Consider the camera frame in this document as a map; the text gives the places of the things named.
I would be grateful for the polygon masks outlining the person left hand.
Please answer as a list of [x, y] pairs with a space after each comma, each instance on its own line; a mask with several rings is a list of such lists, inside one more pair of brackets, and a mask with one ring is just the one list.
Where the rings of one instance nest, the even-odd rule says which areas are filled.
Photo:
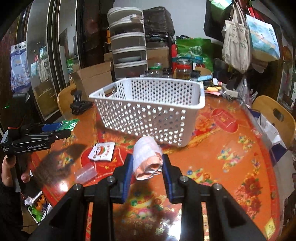
[[[22, 175], [20, 175], [20, 178], [23, 183], [28, 183], [31, 179], [30, 167], [29, 167], [29, 162], [31, 161], [31, 157], [24, 156], [21, 159], [25, 161], [27, 166], [24, 172], [22, 173]], [[18, 175], [15, 165], [16, 165], [15, 156], [11, 156], [11, 157], [9, 157], [8, 155], [4, 156], [2, 167], [1, 167], [1, 181], [6, 187], [14, 186], [14, 181]]]

